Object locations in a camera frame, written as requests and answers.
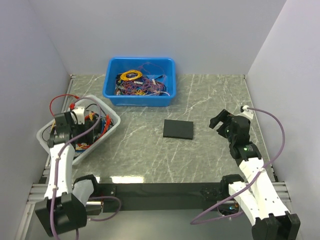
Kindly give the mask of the white perforated plastic basket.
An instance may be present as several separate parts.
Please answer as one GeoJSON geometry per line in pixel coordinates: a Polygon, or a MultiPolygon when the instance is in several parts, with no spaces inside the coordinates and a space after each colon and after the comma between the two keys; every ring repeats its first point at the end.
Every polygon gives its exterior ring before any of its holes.
{"type": "MultiPolygon", "coordinates": [[[[82,98],[78,96],[74,97],[76,101],[72,102],[68,109],[61,113],[70,112],[75,106],[85,107],[85,123],[83,125],[75,124],[72,135],[72,138],[80,135],[78,139],[71,143],[75,149],[72,161],[72,164],[75,166],[114,133],[121,119],[114,110],[94,95],[87,95],[82,98]]],[[[40,145],[51,155],[51,158],[57,156],[53,153],[52,147],[48,147],[47,145],[50,132],[56,126],[55,115],[53,114],[53,120],[43,126],[36,134],[40,145]]]]}

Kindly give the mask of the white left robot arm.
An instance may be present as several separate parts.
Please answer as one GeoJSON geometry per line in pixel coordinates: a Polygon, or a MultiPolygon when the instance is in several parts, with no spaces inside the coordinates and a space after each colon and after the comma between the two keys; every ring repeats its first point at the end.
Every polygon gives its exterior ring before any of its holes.
{"type": "Polygon", "coordinates": [[[48,146],[51,156],[49,182],[42,201],[35,204],[35,213],[49,237],[78,231],[87,224],[87,201],[100,197],[101,189],[93,176],[85,177],[72,187],[72,165],[78,139],[92,132],[100,119],[90,128],[70,111],[54,116],[55,129],[48,146]]]}

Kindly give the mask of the black network switch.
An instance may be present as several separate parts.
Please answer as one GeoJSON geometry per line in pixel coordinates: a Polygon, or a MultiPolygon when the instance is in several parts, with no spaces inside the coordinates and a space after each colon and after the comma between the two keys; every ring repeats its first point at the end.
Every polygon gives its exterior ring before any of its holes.
{"type": "Polygon", "coordinates": [[[192,140],[194,138],[194,122],[165,119],[163,125],[163,137],[192,140]]]}

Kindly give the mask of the blue plastic bin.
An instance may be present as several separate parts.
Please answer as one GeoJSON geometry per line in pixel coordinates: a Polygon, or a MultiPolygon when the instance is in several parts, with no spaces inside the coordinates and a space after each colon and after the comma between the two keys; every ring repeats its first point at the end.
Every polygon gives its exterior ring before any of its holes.
{"type": "Polygon", "coordinates": [[[165,57],[114,57],[102,94],[115,106],[167,107],[177,93],[176,65],[165,57]]]}

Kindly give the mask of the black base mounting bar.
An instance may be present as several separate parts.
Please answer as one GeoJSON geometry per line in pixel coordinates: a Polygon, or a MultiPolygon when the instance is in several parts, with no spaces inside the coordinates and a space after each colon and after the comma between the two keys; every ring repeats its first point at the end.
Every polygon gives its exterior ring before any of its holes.
{"type": "Polygon", "coordinates": [[[90,202],[103,202],[104,213],[122,211],[206,210],[227,197],[218,182],[99,183],[90,202]]]}

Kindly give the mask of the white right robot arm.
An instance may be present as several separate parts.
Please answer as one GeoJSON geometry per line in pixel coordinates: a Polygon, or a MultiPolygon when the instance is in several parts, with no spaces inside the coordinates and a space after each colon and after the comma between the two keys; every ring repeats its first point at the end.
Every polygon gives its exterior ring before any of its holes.
{"type": "Polygon", "coordinates": [[[253,116],[253,109],[245,105],[238,115],[223,109],[210,119],[211,129],[222,123],[217,133],[227,139],[230,155],[245,176],[224,176],[220,182],[220,195],[239,204],[252,225],[253,239],[295,240],[301,221],[282,202],[266,171],[267,164],[250,140],[253,116]]]}

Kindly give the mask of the aluminium frame rail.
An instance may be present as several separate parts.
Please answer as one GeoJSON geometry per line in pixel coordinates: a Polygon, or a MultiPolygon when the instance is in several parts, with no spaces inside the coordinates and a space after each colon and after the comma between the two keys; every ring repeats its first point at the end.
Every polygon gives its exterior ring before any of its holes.
{"type": "Polygon", "coordinates": [[[32,220],[32,216],[35,210],[35,204],[44,199],[44,195],[46,193],[47,187],[48,187],[47,184],[39,184],[39,183],[34,183],[31,186],[31,189],[25,204],[24,212],[22,214],[21,221],[14,238],[15,240],[26,239],[28,229],[32,220]]]}

